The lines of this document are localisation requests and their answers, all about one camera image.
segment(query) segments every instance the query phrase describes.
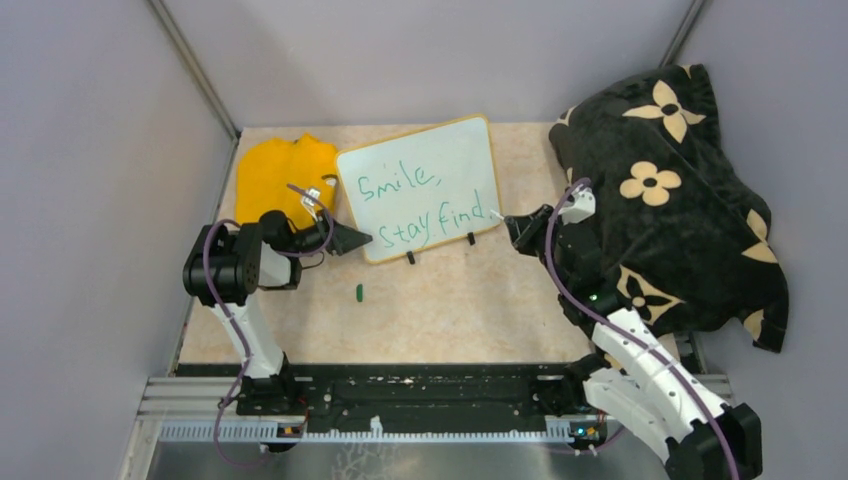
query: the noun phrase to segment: yellow cloth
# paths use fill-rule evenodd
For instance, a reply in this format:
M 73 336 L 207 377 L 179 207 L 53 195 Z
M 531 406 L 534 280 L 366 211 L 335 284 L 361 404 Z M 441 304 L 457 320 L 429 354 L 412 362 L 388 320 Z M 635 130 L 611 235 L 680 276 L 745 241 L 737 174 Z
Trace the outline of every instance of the yellow cloth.
M 320 190 L 318 199 L 333 213 L 337 152 L 308 133 L 294 142 L 272 138 L 251 148 L 236 170 L 236 221 L 256 222 L 265 212 L 282 210 L 299 229 L 313 225 L 302 196 L 288 188 L 289 183 L 303 190 Z

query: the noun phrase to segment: beige table surface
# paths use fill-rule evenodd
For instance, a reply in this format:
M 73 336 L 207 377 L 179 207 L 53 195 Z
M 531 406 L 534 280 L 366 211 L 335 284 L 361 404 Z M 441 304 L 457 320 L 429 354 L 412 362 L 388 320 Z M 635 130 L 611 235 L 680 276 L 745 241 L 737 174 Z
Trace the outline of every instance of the beige table surface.
M 565 174 L 547 140 L 550 125 L 490 125 L 504 214 L 554 204 L 563 192 Z M 344 149 L 419 127 L 248 128 L 236 162 L 272 137 L 293 140 L 309 132 Z M 233 216 L 234 172 L 235 167 L 221 218 Z M 337 217 L 353 226 L 344 197 L 337 195 Z M 414 266 L 406 259 L 369 265 L 360 251 L 328 255 L 324 265 L 303 272 L 297 290 L 257 292 L 259 303 L 294 363 L 535 363 L 589 353 L 585 335 L 562 315 L 542 265 L 512 249 L 503 225 L 478 235 L 473 247 L 457 241 L 419 252 L 416 259 Z M 359 283 L 362 303 L 355 295 Z M 663 343 L 673 347 L 673 341 Z M 195 302 L 180 362 L 237 361 L 223 326 Z

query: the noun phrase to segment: flower pattern blanket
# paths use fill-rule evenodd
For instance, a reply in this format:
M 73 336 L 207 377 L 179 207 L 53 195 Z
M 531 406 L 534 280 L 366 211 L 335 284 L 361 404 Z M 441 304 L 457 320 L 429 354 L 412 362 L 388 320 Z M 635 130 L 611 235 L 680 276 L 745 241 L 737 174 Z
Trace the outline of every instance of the flower pattern blanket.
M 779 352 L 789 294 L 771 212 L 724 156 L 718 120 L 706 69 L 669 66 L 569 108 L 549 137 L 569 181 L 592 180 L 604 275 L 654 335 L 736 318 Z

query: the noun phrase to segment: gray wall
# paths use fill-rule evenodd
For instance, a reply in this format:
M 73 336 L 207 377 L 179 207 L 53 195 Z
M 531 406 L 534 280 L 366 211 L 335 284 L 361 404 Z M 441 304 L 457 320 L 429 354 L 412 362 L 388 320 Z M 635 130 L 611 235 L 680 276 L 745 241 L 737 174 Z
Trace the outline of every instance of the gray wall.
M 240 126 L 552 120 L 657 65 L 689 0 L 167 0 Z
M 229 140 L 144 2 L 4 1 L 0 23 L 0 478 L 114 478 Z
M 723 144 L 773 213 L 791 289 L 780 355 L 735 325 L 705 335 L 711 361 L 765 424 L 766 478 L 845 478 L 848 454 L 848 3 L 719 1 L 683 56 L 709 69 Z

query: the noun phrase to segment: whiteboard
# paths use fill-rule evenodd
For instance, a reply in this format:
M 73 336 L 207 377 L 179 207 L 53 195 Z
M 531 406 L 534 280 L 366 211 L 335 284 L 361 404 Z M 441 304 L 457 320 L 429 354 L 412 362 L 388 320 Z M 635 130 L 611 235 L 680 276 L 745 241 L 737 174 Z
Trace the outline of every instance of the whiteboard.
M 356 228 L 382 262 L 493 228 L 498 184 L 482 115 L 344 150 L 339 178 Z

